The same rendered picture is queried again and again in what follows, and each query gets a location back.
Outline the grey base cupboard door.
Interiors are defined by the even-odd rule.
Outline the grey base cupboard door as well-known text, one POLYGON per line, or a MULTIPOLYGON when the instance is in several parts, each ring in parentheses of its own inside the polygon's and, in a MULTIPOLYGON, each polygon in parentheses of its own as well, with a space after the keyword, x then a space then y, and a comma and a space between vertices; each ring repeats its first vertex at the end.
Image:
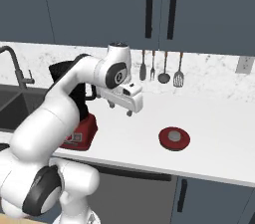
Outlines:
POLYGON ((251 187, 179 176, 170 224, 238 224, 251 187), (181 179, 187 179, 182 212, 177 212, 181 179))

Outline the grey wall cupboard door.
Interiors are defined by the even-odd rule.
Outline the grey wall cupboard door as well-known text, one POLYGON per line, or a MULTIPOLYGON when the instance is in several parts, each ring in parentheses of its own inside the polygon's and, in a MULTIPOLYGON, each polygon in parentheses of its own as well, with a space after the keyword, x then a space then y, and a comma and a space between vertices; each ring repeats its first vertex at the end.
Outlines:
POLYGON ((47 0, 58 45, 158 48, 160 4, 153 0, 151 38, 145 37, 145 0, 47 0))
POLYGON ((0 41, 53 44, 46 0, 0 0, 0 41))
POLYGON ((255 56, 255 0, 177 0, 172 40, 168 13, 162 0, 162 51, 255 56))

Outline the hanging grey fork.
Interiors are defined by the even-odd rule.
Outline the hanging grey fork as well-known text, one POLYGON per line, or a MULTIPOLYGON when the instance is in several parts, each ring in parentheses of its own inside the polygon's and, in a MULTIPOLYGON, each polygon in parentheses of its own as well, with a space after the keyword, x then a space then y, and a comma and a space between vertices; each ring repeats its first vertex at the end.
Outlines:
POLYGON ((154 68, 155 51, 152 51, 151 68, 150 68, 150 80, 154 80, 155 68, 154 68))

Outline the grey dishwasher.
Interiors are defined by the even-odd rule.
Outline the grey dishwasher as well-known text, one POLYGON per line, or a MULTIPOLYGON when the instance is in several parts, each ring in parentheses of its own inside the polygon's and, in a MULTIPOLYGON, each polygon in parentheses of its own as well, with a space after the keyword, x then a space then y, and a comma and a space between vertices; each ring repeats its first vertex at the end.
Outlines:
POLYGON ((177 178, 170 181, 122 177, 100 172, 89 205, 102 224, 170 224, 177 178))

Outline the hanging slotted spatula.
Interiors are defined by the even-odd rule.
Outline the hanging slotted spatula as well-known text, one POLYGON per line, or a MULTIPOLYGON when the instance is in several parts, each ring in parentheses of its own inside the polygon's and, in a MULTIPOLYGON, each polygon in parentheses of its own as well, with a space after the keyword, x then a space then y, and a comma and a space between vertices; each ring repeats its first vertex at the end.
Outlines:
POLYGON ((174 73, 174 77, 173 77, 173 85, 176 88, 182 88, 183 82, 184 82, 184 74, 181 71, 182 57, 183 57, 183 54, 180 54, 178 70, 174 73))

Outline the dark grey tap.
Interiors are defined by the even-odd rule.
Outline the dark grey tap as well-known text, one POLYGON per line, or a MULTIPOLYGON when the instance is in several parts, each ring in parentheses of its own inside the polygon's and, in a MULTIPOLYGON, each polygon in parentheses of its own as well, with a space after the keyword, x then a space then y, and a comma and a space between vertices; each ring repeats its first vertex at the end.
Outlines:
POLYGON ((22 90, 26 90, 28 84, 34 85, 35 80, 32 76, 32 73, 29 73, 29 75, 30 75, 29 78, 24 77, 23 72, 20 69, 20 66, 19 66, 19 63, 18 63, 18 60, 17 60, 17 57, 16 57, 16 53, 14 52, 14 50, 10 46, 0 47, 0 54, 4 53, 4 52, 8 52, 11 56, 19 88, 22 89, 22 90))

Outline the hanging grey spoon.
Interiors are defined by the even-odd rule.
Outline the hanging grey spoon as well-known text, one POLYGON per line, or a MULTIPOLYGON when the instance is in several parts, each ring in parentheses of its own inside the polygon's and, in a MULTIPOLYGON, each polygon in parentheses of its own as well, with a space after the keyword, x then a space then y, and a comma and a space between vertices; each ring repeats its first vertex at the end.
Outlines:
POLYGON ((146 65, 145 65, 145 50, 142 50, 142 60, 139 68, 139 79, 144 81, 146 78, 146 65))

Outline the dark sink basin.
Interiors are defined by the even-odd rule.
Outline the dark sink basin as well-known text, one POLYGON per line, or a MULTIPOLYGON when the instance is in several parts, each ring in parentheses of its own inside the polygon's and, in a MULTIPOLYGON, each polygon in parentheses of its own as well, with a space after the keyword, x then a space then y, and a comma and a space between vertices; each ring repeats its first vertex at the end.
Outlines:
POLYGON ((0 85, 0 131, 13 132, 44 101, 46 89, 0 85))

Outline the grey wall socket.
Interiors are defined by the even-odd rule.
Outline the grey wall socket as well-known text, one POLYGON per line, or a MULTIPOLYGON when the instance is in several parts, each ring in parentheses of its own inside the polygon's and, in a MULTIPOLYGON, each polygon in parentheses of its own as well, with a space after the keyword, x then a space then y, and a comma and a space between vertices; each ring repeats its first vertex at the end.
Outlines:
POLYGON ((252 71, 254 61, 254 57, 240 56, 236 68, 236 73, 249 75, 252 71))

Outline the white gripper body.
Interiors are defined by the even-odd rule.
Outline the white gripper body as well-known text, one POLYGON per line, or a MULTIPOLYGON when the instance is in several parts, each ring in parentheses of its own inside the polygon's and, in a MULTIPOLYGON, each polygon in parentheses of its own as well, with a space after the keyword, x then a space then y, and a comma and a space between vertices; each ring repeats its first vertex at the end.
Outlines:
POLYGON ((140 112, 143 108, 142 87, 118 86, 112 90, 98 88, 98 95, 127 111, 140 112))

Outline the hanging grey ladle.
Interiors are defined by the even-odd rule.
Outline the hanging grey ladle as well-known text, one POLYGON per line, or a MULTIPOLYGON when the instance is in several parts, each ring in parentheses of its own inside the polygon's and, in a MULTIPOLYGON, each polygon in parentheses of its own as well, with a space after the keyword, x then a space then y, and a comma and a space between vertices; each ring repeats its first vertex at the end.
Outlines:
POLYGON ((164 53, 164 64, 163 72, 158 75, 157 79, 161 84, 167 84, 170 81, 170 75, 166 72, 167 65, 167 53, 164 53))

